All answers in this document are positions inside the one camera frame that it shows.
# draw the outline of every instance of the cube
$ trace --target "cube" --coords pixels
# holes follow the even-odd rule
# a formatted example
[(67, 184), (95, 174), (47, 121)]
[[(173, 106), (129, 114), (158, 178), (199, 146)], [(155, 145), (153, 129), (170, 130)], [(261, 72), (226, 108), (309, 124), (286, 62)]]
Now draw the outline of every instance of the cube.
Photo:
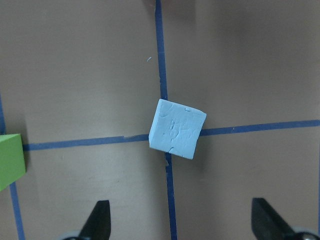
[(149, 133), (150, 148), (193, 159), (206, 116), (198, 109), (160, 99)]
[(26, 173), (20, 134), (0, 135), (0, 191)]

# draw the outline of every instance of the blue tape line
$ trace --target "blue tape line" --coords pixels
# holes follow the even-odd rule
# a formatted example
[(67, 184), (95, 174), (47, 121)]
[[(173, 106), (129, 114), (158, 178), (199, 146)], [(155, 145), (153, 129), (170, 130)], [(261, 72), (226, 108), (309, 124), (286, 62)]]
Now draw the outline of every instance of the blue tape line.
[(165, 41), (164, 41), (164, 30), (163, 30), (163, 24), (162, 24), (161, 0), (155, 1), (154, 16), (155, 16), (156, 46), (158, 50), (160, 95), (162, 99), (168, 100)]
[[(202, 129), (200, 132), (200, 136), (240, 134), (240, 133), (257, 132), (257, 131), (308, 128), (308, 127), (320, 127), (320, 120), (287, 121), (287, 122)], [(29, 143), (29, 144), (23, 145), (23, 150), (25, 152), (28, 152), (28, 151), (37, 151), (37, 150), (46, 150), (46, 149), (70, 148), (70, 147), (77, 147), (77, 146), (142, 142), (147, 140), (148, 140), (148, 134), (141, 134), (141, 135), (135, 135), (135, 136), (129, 136), (129, 137), (113, 136), (113, 137), (89, 138), (89, 139), (80, 139), (80, 140)]]
[(176, 206), (175, 206), (175, 190), (174, 190), (174, 175), (172, 172), (172, 158), (170, 153), (165, 153), (166, 160), (166, 185), (169, 205), (169, 220), (171, 240), (177, 240), (177, 221), (176, 221)]
[[(6, 122), (5, 122), (5, 115), (4, 115), (1, 95), (0, 95), (0, 135), (3, 135), (3, 134), (6, 134)], [(25, 240), (25, 232), (24, 232), (24, 227), (22, 223), (18, 192), (17, 192), (17, 187), (15, 182), (10, 184), (10, 194), (11, 194), (11, 201), (12, 201), (18, 239)]]
[[(164, 30), (163, 30), (163, 23), (162, 23), (161, 0), (155, 0), (154, 17), (155, 17), (156, 45), (158, 50), (160, 96), (162, 99), (168, 100), (165, 41), (164, 41)], [(167, 187), (167, 194), (168, 194), (171, 240), (177, 240), (178, 238), (177, 238), (174, 176), (172, 172), (171, 154), (165, 153), (165, 159), (167, 161), (167, 166), (165, 167), (165, 171), (166, 171), (166, 187)]]
[(221, 128), (202, 129), (200, 136), (211, 136), (220, 134), (239, 134), (257, 131), (278, 130), (278, 129), (295, 129), (320, 126), (320, 120), (305, 121), (286, 121), (275, 123), (264, 123), (245, 126), (230, 126)]
[(0, 94), (0, 135), (6, 134), (6, 122)]
[(129, 136), (129, 137), (113, 136), (113, 137), (101, 137), (101, 138), (90, 138), (90, 139), (80, 139), (80, 140), (30, 143), (30, 144), (24, 144), (23, 150), (25, 152), (29, 152), (29, 151), (36, 151), (36, 150), (60, 149), (60, 148), (70, 148), (70, 147), (77, 147), (77, 146), (141, 142), (141, 141), (147, 141), (147, 140), (148, 140), (148, 134), (141, 134), (141, 135)]
[(25, 231), (22, 223), (17, 186), (15, 182), (10, 184), (10, 193), (11, 193), (11, 200), (12, 200), (12, 206), (13, 206), (13, 212), (14, 212), (14, 218), (15, 218), (15, 225), (18, 233), (18, 239), (25, 240), (26, 239)]

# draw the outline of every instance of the green cube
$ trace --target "green cube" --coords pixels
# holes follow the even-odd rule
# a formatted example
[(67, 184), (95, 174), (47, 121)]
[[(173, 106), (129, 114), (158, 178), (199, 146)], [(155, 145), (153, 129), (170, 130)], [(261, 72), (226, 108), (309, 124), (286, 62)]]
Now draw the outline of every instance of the green cube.
[(26, 173), (20, 134), (0, 135), (0, 191)]

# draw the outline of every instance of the light blue cube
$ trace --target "light blue cube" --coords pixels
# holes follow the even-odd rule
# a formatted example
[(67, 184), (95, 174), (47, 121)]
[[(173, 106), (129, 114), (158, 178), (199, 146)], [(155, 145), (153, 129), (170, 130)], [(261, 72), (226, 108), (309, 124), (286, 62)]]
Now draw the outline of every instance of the light blue cube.
[(149, 133), (150, 148), (193, 159), (206, 116), (198, 109), (160, 99)]

